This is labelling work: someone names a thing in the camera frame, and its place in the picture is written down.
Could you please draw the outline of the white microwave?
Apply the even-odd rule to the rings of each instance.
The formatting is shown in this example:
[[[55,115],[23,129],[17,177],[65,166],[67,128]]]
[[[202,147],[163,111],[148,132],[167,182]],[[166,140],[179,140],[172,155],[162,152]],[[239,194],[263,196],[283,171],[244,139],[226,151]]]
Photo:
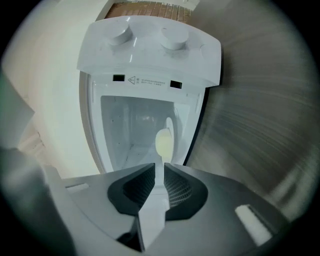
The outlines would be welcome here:
[[[176,20],[129,15],[91,23],[78,60],[85,137],[100,173],[162,165],[156,135],[173,138],[172,163],[192,152],[209,88],[218,86],[222,46]]]

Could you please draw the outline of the white round plate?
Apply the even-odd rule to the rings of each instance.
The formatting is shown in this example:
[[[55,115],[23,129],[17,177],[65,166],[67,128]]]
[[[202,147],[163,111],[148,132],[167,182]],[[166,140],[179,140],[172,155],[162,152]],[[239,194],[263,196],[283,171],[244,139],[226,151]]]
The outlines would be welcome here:
[[[174,140],[171,158],[161,157],[156,151],[156,135],[165,128],[169,129]],[[168,192],[164,185],[164,163],[171,163],[174,158],[177,130],[177,117],[170,116],[165,118],[152,136],[151,141],[155,156],[151,157],[150,160],[155,163],[154,186],[138,213],[142,242],[145,249],[150,247],[165,227],[165,215],[170,208],[170,203]]]

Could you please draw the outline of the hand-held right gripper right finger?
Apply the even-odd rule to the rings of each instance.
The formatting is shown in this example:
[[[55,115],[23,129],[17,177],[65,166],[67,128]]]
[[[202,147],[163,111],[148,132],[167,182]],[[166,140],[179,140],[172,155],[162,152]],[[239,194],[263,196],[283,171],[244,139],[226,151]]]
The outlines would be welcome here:
[[[290,224],[272,204],[233,179],[166,163],[170,208],[149,256],[267,256]]]

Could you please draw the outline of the dark grey table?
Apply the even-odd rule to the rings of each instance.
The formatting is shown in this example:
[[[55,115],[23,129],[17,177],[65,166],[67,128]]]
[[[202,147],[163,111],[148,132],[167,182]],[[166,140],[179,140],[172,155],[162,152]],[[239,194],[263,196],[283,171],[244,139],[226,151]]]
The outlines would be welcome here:
[[[191,24],[221,42],[223,74],[188,165],[235,179],[299,218],[320,181],[318,81],[306,43],[281,14],[225,10]]]

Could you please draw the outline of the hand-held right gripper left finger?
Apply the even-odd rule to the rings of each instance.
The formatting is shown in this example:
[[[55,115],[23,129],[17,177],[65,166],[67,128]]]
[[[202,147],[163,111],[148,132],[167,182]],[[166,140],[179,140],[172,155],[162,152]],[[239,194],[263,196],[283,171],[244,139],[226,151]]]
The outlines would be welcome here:
[[[86,217],[105,234],[137,252],[145,250],[139,211],[155,186],[155,164],[63,179]]]

